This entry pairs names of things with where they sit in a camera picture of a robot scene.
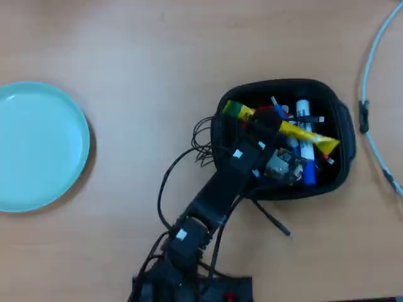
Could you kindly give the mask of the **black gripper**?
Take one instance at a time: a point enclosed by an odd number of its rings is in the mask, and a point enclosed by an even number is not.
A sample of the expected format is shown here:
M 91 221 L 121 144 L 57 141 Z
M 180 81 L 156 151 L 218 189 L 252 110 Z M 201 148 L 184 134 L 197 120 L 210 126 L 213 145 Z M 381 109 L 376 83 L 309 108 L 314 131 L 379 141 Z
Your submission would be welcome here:
M 240 140 L 230 148 L 229 167 L 242 175 L 253 174 L 262 169 L 274 154 L 277 134 L 283 122 L 274 106 L 261 107 L 255 111 L 259 123 L 247 123 L 246 135 L 252 140 Z

